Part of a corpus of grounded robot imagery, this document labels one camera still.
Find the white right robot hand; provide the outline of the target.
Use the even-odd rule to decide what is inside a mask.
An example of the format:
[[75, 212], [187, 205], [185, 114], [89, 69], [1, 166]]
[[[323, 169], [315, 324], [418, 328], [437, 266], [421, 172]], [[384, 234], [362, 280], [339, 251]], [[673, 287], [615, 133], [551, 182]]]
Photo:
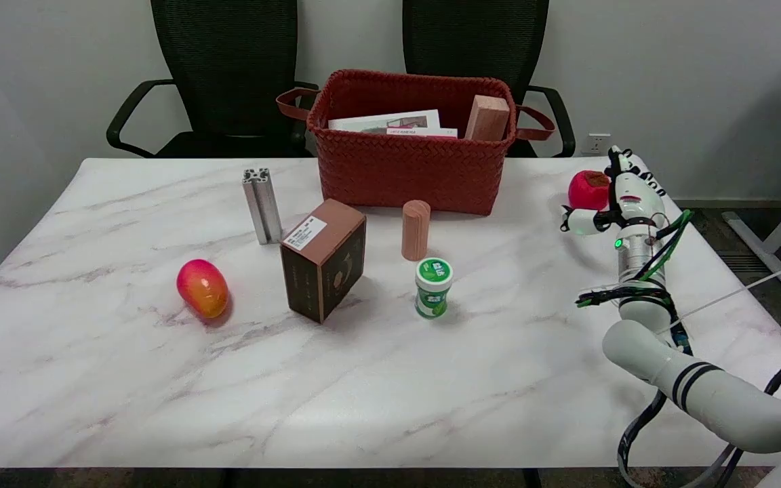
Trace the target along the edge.
[[641, 176], [633, 163], [633, 152], [617, 146], [608, 149], [607, 209], [594, 210], [563, 206], [560, 231], [576, 235], [597, 235], [611, 226], [647, 224], [656, 229], [668, 226], [660, 187]]

